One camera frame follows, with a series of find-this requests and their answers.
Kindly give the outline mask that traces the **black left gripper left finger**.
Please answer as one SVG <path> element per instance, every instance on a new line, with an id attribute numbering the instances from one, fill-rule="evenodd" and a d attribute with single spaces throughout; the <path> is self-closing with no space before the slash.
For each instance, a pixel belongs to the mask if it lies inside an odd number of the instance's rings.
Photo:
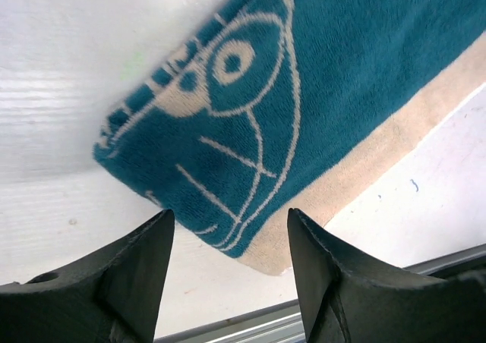
<path id="1" fill-rule="evenodd" d="M 1 286 L 3 342 L 152 342 L 175 233 L 163 210 L 116 241 Z"/>

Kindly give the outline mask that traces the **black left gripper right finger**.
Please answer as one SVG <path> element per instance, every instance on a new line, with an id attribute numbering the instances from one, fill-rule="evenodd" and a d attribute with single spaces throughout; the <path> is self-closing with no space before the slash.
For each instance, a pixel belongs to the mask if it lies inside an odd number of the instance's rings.
<path id="1" fill-rule="evenodd" d="M 485 248 L 403 269 L 290 209 L 295 285 L 309 342 L 483 342 Z"/>

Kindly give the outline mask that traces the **teal beige cartoon towel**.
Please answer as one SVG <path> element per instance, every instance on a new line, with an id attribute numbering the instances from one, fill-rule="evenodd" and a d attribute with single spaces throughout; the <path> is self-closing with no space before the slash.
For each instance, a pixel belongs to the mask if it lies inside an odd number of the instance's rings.
<path id="1" fill-rule="evenodd" d="M 267 275 L 485 80 L 485 0 L 229 0 L 107 116 L 94 159 Z"/>

